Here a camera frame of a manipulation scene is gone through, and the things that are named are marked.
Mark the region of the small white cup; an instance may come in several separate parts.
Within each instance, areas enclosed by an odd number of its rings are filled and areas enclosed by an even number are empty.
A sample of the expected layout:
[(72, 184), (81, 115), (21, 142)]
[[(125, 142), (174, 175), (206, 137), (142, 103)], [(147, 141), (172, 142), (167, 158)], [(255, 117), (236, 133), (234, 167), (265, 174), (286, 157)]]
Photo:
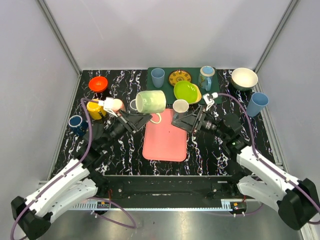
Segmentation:
[(189, 109), (189, 103), (184, 99), (177, 99), (174, 101), (172, 108), (176, 113), (186, 113)]

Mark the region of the pale green mug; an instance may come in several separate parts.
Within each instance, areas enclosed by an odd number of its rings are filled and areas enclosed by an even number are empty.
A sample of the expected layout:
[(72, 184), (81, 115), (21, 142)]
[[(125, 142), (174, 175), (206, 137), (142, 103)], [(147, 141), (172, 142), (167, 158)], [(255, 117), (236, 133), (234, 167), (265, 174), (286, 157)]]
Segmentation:
[(156, 114), (158, 121), (150, 120), (153, 124), (162, 121), (161, 113), (166, 109), (167, 100), (162, 90), (144, 90), (137, 93), (129, 104), (129, 111), (133, 114)]

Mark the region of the yellow mug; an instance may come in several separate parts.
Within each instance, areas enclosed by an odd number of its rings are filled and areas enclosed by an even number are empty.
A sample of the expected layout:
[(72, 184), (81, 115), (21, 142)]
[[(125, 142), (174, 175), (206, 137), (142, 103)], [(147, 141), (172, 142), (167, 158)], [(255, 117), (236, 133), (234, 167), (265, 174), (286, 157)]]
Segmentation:
[(100, 106), (96, 102), (89, 101), (86, 104), (86, 109), (93, 120), (101, 120), (107, 115), (107, 112), (103, 109), (103, 106)]

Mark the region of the dark blue mug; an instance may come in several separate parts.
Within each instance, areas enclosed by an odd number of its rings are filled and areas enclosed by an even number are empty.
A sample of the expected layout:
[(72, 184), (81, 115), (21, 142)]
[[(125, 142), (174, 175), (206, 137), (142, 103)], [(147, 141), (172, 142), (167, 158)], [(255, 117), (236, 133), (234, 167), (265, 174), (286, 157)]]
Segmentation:
[(80, 115), (73, 115), (68, 120), (68, 126), (74, 134), (82, 137), (86, 134), (89, 127), (86, 120)]

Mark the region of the pink mug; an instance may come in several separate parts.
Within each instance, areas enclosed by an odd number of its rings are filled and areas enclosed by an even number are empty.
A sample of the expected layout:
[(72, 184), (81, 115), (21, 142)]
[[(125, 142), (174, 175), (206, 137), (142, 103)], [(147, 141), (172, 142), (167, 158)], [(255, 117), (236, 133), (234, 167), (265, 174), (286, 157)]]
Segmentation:
[(115, 98), (112, 104), (112, 110), (117, 113), (119, 110), (126, 111), (125, 105), (122, 100)]

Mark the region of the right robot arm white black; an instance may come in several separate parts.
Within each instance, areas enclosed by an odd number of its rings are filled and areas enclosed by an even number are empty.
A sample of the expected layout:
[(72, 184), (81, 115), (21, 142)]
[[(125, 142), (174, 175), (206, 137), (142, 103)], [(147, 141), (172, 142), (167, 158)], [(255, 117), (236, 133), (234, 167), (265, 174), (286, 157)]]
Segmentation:
[(236, 173), (236, 180), (227, 185), (230, 197), (245, 195), (258, 200), (275, 210), (293, 230), (300, 230), (319, 213), (316, 185), (308, 178), (300, 180), (290, 175), (258, 153), (243, 138), (237, 115), (228, 113), (217, 121), (203, 107), (198, 107), (193, 112), (174, 113), (172, 125), (191, 134), (203, 131), (218, 137), (225, 155), (259, 178)]

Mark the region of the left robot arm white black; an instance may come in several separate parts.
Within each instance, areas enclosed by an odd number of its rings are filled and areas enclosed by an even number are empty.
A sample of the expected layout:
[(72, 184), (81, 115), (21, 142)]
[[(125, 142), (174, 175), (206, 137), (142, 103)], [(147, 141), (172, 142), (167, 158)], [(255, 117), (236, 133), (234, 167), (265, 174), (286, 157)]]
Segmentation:
[(43, 187), (27, 197), (11, 201), (14, 226), (19, 226), (29, 240), (43, 236), (51, 224), (82, 200), (108, 196), (109, 180), (96, 171), (102, 154), (97, 146), (109, 146), (125, 133), (136, 133), (150, 120), (150, 114), (120, 111), (108, 130), (88, 123), (87, 145), (80, 159), (73, 158)]

